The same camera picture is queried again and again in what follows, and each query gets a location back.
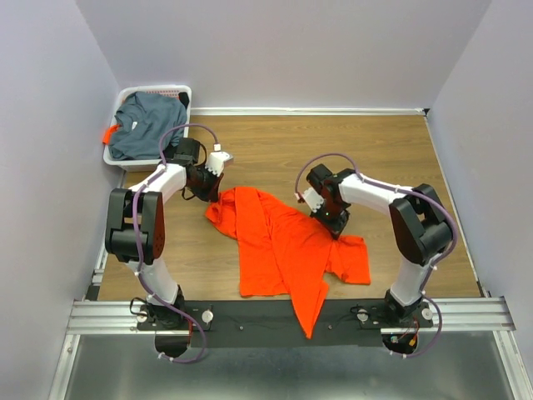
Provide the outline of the orange t shirt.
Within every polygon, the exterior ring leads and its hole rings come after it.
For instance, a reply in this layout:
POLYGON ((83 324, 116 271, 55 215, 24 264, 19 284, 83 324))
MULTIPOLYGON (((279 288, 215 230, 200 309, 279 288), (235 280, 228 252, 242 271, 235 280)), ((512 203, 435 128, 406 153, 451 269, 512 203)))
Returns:
POLYGON ((316 219, 270 193, 253 187, 228 189, 208 206, 205 216, 237 241, 240 294, 289 295, 306 338, 313 335, 329 290, 325 273, 349 284, 371 282, 362 237, 335 239, 316 219))

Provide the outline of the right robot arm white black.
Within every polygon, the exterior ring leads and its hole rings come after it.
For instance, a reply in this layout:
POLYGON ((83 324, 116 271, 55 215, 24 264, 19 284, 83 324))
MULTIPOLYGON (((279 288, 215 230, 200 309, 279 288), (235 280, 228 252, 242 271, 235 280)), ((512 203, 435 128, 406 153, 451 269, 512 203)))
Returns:
POLYGON ((361 205, 390 217, 401 255, 398 276, 383 300, 383 316, 392 326, 411 320, 422 301, 430 271, 457 242, 455 220, 443 207, 435 189, 393 185, 346 168, 333 173, 320 164, 306 176, 310 187, 300 200, 311 216, 338 239, 350 217, 348 208, 361 205))

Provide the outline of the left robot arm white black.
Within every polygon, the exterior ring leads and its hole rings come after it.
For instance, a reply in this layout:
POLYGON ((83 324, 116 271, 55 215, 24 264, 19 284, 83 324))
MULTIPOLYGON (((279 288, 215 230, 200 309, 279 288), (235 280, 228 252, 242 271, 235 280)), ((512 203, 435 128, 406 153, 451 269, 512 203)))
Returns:
POLYGON ((176 193, 185 200, 215 203, 224 169, 233 156, 216 143, 213 151, 186 137, 175 154, 129 188, 112 190, 107 208, 106 251, 127 265, 147 293, 135 315, 142 323, 166 329, 191 324, 185 317, 182 290, 162 258, 166 242, 164 206, 176 193))

